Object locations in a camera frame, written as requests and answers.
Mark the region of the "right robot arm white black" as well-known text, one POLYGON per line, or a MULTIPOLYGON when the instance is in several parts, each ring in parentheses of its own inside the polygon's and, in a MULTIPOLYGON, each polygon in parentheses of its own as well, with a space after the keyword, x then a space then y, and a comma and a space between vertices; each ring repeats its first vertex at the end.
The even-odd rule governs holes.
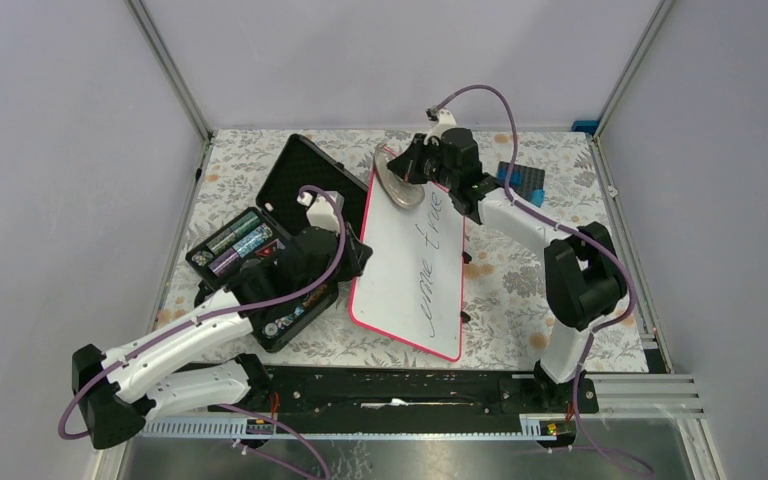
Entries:
POLYGON ((485 172, 478 144, 466 128, 417 134, 403 153, 375 171, 396 204, 411 207, 408 199, 423 185, 435 183, 462 216, 506 235, 538 257, 555 324, 534 368, 541 378, 533 396, 543 410, 561 410, 573 398, 570 382, 583 371, 593 334, 631 295, 628 274, 607 228, 598 222, 565 225, 522 199, 485 172))

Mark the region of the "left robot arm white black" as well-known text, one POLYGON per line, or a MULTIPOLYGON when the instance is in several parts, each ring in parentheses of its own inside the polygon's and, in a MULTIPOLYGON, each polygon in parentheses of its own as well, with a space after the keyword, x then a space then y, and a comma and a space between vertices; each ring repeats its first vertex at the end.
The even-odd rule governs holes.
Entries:
POLYGON ((373 255, 351 228, 307 227, 266 257, 250 258, 227 284, 192 311, 126 345, 88 344, 72 355, 73 399, 58 425, 64 439, 74 409, 94 448, 108 449, 140 433, 156 417, 219 404, 256 411, 271 380, 254 354, 191 367, 201 353, 245 337, 257 324, 287 317, 313 293, 363 274, 373 255))

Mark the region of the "glittery silver eraser pad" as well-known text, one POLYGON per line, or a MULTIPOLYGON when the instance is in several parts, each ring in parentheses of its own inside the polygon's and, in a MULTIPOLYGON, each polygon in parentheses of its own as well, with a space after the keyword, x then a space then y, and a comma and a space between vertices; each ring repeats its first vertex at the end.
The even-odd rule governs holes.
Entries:
POLYGON ((388 163, 396 154, 385 144, 376 145, 373 153, 373 167, 384 192, 390 200, 401 209, 418 207, 425 199, 425 191, 421 185, 405 183, 388 169, 388 163))

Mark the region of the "pink-framed whiteboard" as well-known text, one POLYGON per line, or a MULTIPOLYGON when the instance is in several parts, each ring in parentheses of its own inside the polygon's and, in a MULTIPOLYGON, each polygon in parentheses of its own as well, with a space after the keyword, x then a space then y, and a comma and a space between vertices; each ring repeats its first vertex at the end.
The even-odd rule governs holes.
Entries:
POLYGON ((383 144, 373 154, 360 234, 373 254, 352 285, 349 315, 364 328, 456 362, 462 353, 465 220, 435 184, 422 186, 418 205, 397 205, 382 183, 393 157, 383 144))

